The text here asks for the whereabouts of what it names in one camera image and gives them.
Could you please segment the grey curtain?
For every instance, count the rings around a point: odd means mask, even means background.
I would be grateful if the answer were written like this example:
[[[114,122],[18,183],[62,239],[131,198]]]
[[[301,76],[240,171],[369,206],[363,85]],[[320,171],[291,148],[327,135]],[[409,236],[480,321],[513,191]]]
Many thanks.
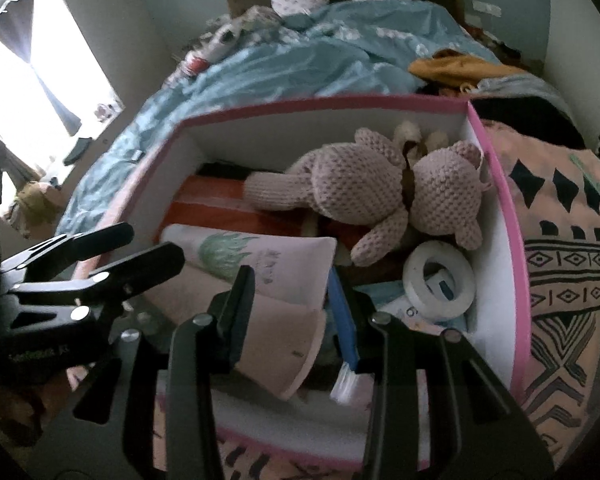
[[[82,127],[82,120],[55,96],[31,63],[34,2],[35,0],[0,0],[0,41],[27,64],[68,135],[75,136]]]

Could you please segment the floral cloth near pillows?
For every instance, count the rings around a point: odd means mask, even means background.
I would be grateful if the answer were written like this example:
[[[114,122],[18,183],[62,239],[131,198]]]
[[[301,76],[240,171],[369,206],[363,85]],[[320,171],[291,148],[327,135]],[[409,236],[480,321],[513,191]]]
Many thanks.
[[[207,31],[187,47],[162,86],[173,88],[183,80],[196,79],[241,48],[269,42],[292,44],[299,39],[300,32],[285,26],[283,19],[268,6],[250,6],[237,18],[223,14],[211,20]]]

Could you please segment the pink knitted teddy bear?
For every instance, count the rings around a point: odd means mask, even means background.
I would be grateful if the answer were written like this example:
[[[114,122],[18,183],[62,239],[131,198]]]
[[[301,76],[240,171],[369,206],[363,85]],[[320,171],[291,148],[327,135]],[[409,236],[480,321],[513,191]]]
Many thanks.
[[[359,128],[353,141],[309,151],[282,174],[255,171],[245,180],[245,200],[259,210],[308,208],[348,226],[365,226],[367,233],[350,250],[359,268],[398,248],[410,226],[453,237],[465,250],[478,249],[486,188],[481,151],[465,140],[445,144],[436,132],[432,151],[411,164],[403,150],[406,134],[415,128],[404,122],[393,140]]]

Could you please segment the mustard garment on bed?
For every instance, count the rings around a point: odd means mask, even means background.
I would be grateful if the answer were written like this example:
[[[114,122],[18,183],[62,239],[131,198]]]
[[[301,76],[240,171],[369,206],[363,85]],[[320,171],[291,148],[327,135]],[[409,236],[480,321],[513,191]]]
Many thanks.
[[[483,79],[528,74],[516,66],[492,63],[452,49],[440,50],[430,58],[418,58],[407,70],[422,80],[454,89],[476,88]]]

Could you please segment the orange cloth in box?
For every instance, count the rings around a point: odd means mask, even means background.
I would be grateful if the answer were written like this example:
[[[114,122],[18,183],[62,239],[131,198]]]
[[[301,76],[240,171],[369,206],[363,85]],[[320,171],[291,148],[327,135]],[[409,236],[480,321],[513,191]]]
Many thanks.
[[[280,236],[331,236],[345,248],[368,232],[314,214],[309,209],[264,211],[242,199],[241,180],[191,176],[185,180],[158,227],[155,240],[170,224]]]

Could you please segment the peach black patterned blanket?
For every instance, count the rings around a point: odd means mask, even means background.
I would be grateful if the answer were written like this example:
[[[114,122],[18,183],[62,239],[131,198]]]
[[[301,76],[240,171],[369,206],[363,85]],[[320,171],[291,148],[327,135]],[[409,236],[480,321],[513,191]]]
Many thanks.
[[[600,147],[596,154],[582,148],[577,135],[568,139],[566,127],[541,127],[532,136],[531,129],[523,134],[521,126],[513,128],[513,119],[497,122],[484,115],[482,124],[513,197],[529,275],[531,358],[522,407],[557,468],[600,418]],[[225,204],[199,203],[197,217],[183,212],[185,206],[172,206],[166,225],[273,234],[273,228],[286,229],[298,216],[308,222],[312,210],[307,204],[269,211],[259,205],[248,214],[232,211],[238,223],[221,228],[210,214],[220,214]],[[312,214],[324,224],[322,236],[344,244],[345,257],[370,230],[337,222],[318,209]],[[234,278],[233,270],[206,270],[196,255],[190,252],[177,278],[146,292],[174,323],[199,311],[202,300]]]

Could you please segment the white tape roll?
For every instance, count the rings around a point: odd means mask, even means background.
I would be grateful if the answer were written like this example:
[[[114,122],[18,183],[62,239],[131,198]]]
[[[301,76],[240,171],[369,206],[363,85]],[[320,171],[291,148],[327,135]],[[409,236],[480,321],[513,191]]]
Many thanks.
[[[403,268],[405,295],[430,322],[463,316],[476,296],[474,271],[450,244],[430,240],[418,245]]]

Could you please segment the tissue pack with flower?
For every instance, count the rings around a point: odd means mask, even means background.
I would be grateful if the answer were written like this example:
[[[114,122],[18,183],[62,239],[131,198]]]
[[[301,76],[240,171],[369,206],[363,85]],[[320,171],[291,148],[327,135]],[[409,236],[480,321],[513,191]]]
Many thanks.
[[[361,285],[356,290],[369,296],[377,311],[390,313],[410,330],[430,335],[440,335],[447,328],[454,328],[454,330],[467,334],[464,316],[442,322],[426,320],[408,300],[403,284],[399,281]]]

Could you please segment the pink lotion tube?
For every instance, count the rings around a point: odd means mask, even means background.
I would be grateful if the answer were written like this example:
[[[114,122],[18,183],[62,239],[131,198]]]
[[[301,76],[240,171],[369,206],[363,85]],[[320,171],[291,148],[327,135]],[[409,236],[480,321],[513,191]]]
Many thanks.
[[[190,266],[144,296],[162,314],[180,325],[208,310],[213,297],[230,284]],[[298,304],[257,294],[242,349],[238,372],[279,399],[289,400],[308,376],[320,351],[326,314]]]

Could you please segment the white green-print lotion tube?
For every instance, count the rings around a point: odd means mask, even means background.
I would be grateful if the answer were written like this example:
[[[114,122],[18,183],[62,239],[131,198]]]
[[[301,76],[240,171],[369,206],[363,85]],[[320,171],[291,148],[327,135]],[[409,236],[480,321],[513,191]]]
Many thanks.
[[[183,249],[191,266],[231,282],[251,266],[261,295],[321,309],[337,242],[332,237],[251,234],[170,224],[160,240]]]

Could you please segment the blue floral duvet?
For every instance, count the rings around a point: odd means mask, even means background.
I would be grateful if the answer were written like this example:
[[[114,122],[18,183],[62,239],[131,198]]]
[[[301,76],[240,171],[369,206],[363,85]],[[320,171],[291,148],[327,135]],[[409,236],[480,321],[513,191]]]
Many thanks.
[[[444,49],[497,60],[428,1],[343,1],[259,24],[222,61],[144,103],[84,174],[56,231],[94,229],[140,159],[186,118],[310,96],[414,93],[424,83],[407,67]]]

